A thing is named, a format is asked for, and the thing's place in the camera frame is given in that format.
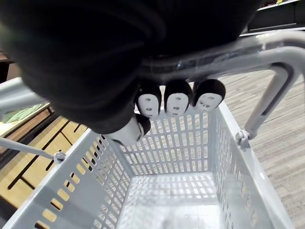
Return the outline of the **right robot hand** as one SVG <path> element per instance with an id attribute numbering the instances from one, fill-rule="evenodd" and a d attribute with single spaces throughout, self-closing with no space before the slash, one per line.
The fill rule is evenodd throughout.
<path id="1" fill-rule="evenodd" d="M 261 0 L 3 0 L 0 47 L 23 82 L 63 117 L 124 145 L 150 121 L 134 113 L 139 67 L 232 42 Z"/>

